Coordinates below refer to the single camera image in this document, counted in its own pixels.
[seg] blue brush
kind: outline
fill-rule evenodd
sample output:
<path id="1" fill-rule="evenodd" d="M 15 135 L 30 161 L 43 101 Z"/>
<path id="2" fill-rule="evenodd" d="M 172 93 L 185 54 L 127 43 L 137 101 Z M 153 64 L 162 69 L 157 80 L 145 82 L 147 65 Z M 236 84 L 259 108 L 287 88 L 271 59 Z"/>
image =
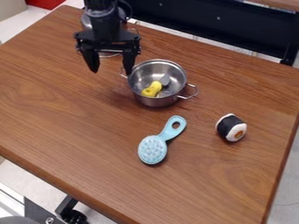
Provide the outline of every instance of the blue brush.
<path id="1" fill-rule="evenodd" d="M 177 123 L 178 127 L 174 128 L 173 124 Z M 147 165 L 160 163 L 167 154 L 166 141 L 177 137 L 183 132 L 187 125 L 186 120 L 178 115 L 174 115 L 168 120 L 163 131 L 157 136 L 147 136 L 139 144 L 139 158 Z"/>

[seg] red object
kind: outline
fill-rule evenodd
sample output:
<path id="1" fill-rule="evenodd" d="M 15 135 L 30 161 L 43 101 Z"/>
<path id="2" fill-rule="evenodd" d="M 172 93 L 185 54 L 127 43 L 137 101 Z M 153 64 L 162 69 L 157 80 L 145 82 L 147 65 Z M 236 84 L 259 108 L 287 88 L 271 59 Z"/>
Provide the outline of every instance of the red object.
<path id="1" fill-rule="evenodd" d="M 65 0 L 26 0 L 26 2 L 30 5 L 37 6 L 39 8 L 52 10 L 58 5 L 65 2 Z"/>

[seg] black and white roll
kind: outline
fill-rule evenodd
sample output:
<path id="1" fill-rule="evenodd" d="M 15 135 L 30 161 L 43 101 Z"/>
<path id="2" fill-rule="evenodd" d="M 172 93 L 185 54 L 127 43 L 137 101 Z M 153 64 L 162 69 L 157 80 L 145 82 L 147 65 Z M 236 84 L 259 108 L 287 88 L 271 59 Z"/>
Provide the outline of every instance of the black and white roll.
<path id="1" fill-rule="evenodd" d="M 222 116 L 216 123 L 216 130 L 229 142 L 239 141 L 247 132 L 247 125 L 234 114 Z"/>

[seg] floor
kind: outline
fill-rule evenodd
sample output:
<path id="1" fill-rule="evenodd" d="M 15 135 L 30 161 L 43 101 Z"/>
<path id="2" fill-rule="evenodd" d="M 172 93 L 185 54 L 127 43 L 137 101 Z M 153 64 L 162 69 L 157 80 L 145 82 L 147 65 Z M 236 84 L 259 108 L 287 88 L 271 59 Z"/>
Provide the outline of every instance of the floor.
<path id="1" fill-rule="evenodd" d="M 63 4 L 68 4 L 77 8 L 83 7 L 83 0 L 66 0 Z M 30 25 L 48 14 L 49 10 L 29 6 L 27 11 L 24 11 L 15 17 L 0 22 L 0 45 L 5 43 L 15 35 L 26 29 Z M 173 31 L 165 29 L 152 24 L 147 24 L 140 21 L 132 20 L 133 23 L 145 25 L 154 29 L 170 32 L 175 35 L 183 36 L 188 39 L 195 39 L 197 41 L 205 42 L 211 45 L 216 45 L 230 49 L 236 52 L 250 54 L 266 60 L 278 62 L 279 60 L 267 55 L 251 52 L 239 47 L 220 44 L 204 38 L 194 37 L 190 34 L 182 33 L 180 31 Z M 299 67 L 299 59 L 296 61 L 296 67 Z M 296 135 L 292 150 L 289 155 L 285 171 L 282 176 L 278 192 L 275 197 L 275 202 L 271 210 L 268 224 L 296 224 L 299 223 L 299 131 Z M 48 185 L 43 180 L 36 178 L 29 172 L 20 167 L 4 160 L 0 157 L 0 182 L 7 185 L 14 191 L 24 195 L 30 200 L 41 205 L 50 212 L 54 212 L 57 205 L 66 196 L 60 190 Z M 82 205 L 76 206 L 77 210 L 88 216 L 90 224 L 111 224 L 114 223 L 110 219 L 95 212 L 94 210 Z"/>

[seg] metal pot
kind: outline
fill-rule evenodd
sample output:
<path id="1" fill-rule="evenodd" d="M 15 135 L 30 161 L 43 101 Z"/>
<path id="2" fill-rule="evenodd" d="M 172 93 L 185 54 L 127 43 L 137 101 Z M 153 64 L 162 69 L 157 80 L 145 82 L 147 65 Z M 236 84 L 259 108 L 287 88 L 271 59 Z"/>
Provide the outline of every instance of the metal pot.
<path id="1" fill-rule="evenodd" d="M 170 76 L 170 83 L 156 97 L 141 95 L 143 89 L 153 81 L 159 81 L 165 74 Z M 128 77 L 128 83 L 135 98 L 140 103 L 152 108 L 166 107 L 179 99 L 188 100 L 198 95 L 198 88 L 187 84 L 186 71 L 177 63 L 165 59 L 147 60 L 135 66 L 132 74 Z M 194 88 L 194 93 L 184 96 L 186 87 Z"/>

